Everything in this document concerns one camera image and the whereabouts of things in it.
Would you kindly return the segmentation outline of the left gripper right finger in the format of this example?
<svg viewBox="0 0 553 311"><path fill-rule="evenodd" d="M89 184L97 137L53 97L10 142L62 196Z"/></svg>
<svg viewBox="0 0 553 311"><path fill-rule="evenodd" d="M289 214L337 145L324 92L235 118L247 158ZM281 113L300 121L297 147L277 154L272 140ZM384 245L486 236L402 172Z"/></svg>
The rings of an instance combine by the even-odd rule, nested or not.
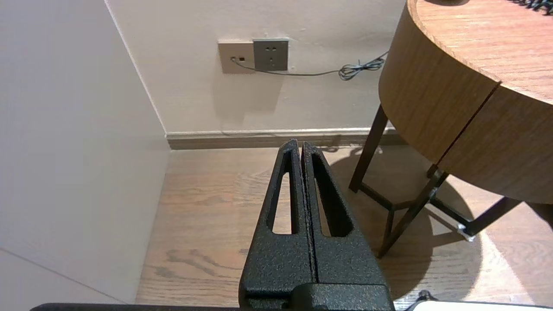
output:
<svg viewBox="0 0 553 311"><path fill-rule="evenodd" d="M302 146L302 172L316 282L386 286L324 154L308 142Z"/></svg>

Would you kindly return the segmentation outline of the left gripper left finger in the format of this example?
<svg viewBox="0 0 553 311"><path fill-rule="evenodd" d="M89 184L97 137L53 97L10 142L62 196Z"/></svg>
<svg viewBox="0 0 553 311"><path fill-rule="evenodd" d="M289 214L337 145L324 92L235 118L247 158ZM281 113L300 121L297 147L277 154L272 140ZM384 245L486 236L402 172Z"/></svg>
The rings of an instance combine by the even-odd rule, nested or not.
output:
<svg viewBox="0 0 553 311"><path fill-rule="evenodd" d="M291 233L273 232L280 189L289 175ZM298 141L277 153L240 279L240 303L288 304L296 287L314 281L311 232Z"/></svg>

